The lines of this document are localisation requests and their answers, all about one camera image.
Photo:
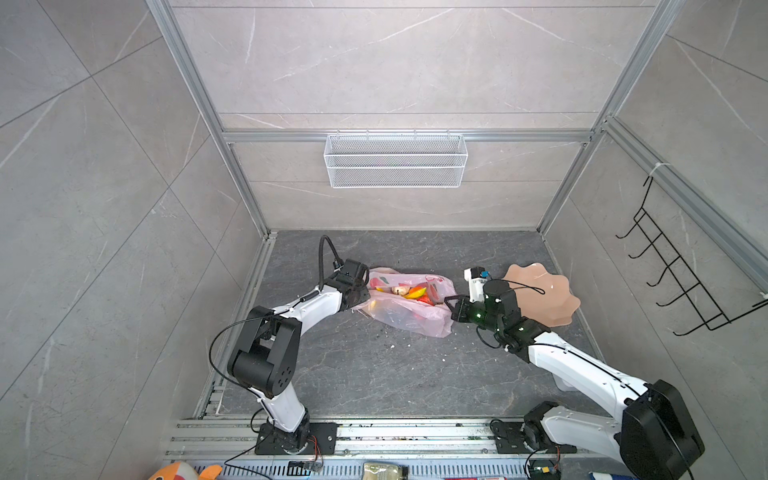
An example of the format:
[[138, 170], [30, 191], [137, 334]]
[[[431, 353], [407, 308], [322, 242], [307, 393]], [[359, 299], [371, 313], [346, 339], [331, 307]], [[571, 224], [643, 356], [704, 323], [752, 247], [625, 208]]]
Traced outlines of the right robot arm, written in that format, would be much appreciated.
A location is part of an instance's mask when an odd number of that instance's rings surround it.
[[673, 385], [614, 369], [524, 316], [517, 301], [520, 283], [477, 277], [469, 284], [469, 294], [444, 300], [452, 320], [492, 332], [497, 347], [550, 372], [559, 388], [586, 395], [605, 412], [586, 414], [545, 401], [524, 417], [521, 434], [528, 450], [586, 449], [623, 463], [639, 479], [692, 473], [705, 444]]

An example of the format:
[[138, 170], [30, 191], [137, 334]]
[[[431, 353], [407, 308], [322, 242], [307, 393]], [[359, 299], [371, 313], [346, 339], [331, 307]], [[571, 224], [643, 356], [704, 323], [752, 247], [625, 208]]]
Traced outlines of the pink scalloped bowl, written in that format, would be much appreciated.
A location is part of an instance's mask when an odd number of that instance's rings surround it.
[[513, 264], [502, 279], [515, 290], [522, 315], [548, 328], [570, 325], [581, 305], [571, 293], [569, 280], [549, 273], [540, 263]]

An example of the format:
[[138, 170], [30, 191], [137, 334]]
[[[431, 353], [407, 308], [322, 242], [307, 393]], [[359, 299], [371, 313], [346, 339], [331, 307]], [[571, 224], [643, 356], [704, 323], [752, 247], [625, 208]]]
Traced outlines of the pink plastic bag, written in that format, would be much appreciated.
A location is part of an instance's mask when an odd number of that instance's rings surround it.
[[[426, 285], [427, 293], [417, 300], [392, 293], [396, 286]], [[391, 268], [370, 271], [370, 299], [353, 308], [366, 317], [412, 333], [445, 338], [451, 334], [454, 321], [444, 300], [456, 295], [453, 282], [437, 274], [407, 274]]]

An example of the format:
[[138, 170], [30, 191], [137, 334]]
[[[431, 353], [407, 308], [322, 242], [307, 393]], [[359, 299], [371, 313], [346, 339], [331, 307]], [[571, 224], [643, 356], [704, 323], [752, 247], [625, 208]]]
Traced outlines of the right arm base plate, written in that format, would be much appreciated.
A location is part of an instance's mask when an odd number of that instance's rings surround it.
[[540, 453], [574, 454], [577, 448], [568, 444], [556, 444], [535, 422], [524, 420], [491, 419], [488, 423], [499, 454]]

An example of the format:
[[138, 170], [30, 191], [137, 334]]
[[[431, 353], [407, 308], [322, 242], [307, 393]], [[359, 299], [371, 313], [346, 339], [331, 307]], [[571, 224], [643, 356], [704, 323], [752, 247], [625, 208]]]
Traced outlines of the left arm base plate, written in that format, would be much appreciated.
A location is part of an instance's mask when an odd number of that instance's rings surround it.
[[339, 425], [332, 422], [302, 424], [295, 432], [288, 433], [271, 424], [259, 428], [256, 455], [314, 455], [316, 449], [323, 456], [335, 452]]

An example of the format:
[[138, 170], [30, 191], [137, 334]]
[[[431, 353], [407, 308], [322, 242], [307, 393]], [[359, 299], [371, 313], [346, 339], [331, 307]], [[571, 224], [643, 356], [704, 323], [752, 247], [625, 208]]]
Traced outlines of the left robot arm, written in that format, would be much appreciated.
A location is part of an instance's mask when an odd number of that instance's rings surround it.
[[320, 321], [370, 298], [369, 267], [348, 260], [313, 290], [285, 305], [251, 310], [227, 361], [227, 374], [255, 394], [272, 424], [285, 433], [308, 415], [292, 385], [301, 337]]

